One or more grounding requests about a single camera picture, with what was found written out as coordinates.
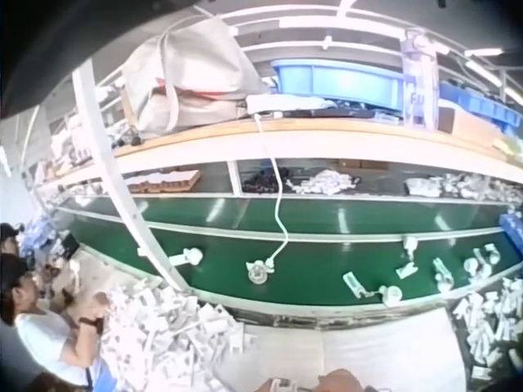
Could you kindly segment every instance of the person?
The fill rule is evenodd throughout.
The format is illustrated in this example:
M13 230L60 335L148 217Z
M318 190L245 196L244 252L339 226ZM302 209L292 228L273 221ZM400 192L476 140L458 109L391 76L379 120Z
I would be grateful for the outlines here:
M255 392L270 392L272 380L267 380ZM318 377L318 385L312 392L364 392L358 379L346 369L334 370Z
M19 234L19 230L6 222L0 224L0 252L11 253L13 255L19 255L20 248L16 236Z
M71 390L111 392L116 380L98 353L99 323L109 300L103 293L91 299L74 333L58 314L38 306L38 289L27 265L16 255L0 258L2 321L14 326L34 360Z

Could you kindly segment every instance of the hand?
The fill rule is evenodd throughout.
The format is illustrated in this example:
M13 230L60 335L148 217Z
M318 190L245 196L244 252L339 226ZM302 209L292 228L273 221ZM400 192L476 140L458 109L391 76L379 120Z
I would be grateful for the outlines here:
M270 386L272 385L272 378L265 381L261 386L254 392L270 392Z
M105 317L109 305L110 301L107 295L104 292L98 292L92 296L88 312L94 319L102 319Z
M345 369L338 369L326 376L319 376L315 392L364 392L354 375Z

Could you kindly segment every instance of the conveyor belt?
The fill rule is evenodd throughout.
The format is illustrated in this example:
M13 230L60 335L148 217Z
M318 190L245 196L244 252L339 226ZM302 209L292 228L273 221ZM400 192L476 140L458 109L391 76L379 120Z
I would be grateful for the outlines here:
M124 225L76 217L69 229L79 242L154 273L150 263L137 255L136 242ZM357 300L352 295L342 281L342 275L350 270L370 291L382 284L394 284L401 287L404 299L413 299L437 293L432 266L435 257L440 257L453 273L456 287L468 285L463 262L472 256L474 247L496 245L502 260L494 267L494 273L521 260L505 234L422 242L416 251L419 271L401 281L396 268L407 259L399 243L290 243L276 260L276 273L265 285L256 286L248 280L245 262L267 258L279 243L152 231L169 256L181 253L184 247L198 247L203 251L202 264L179 269L192 287L238 298L294 305L377 303L377 297Z
M248 198L139 198L149 207L146 221L176 225L280 232L275 200ZM64 207L118 216L109 198L87 207L70 201ZM409 203L385 201L284 200L280 217L289 233L405 234L498 226L504 205Z

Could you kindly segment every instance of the white bag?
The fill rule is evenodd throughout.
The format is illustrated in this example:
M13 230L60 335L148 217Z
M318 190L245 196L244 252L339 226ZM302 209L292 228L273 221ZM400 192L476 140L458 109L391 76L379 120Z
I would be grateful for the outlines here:
M269 91L223 20L190 19L198 23L177 29L187 20L177 22L138 47L123 66L140 131L161 136L175 127L234 120L246 114L248 95ZM167 98L151 94L163 85Z

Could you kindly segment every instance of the blue plastic bin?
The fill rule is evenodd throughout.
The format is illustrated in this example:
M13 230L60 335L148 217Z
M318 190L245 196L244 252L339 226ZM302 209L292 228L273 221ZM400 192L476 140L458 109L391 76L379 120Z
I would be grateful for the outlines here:
M277 60L278 92L357 100L387 109L403 109L403 75L387 69L332 60Z
M523 221L514 214L502 214L499 217L499 225L520 255L523 255Z
M521 115L515 110L473 91L463 90L448 83L440 84L440 98L450 100L467 112L491 121L506 135L515 133L521 122Z

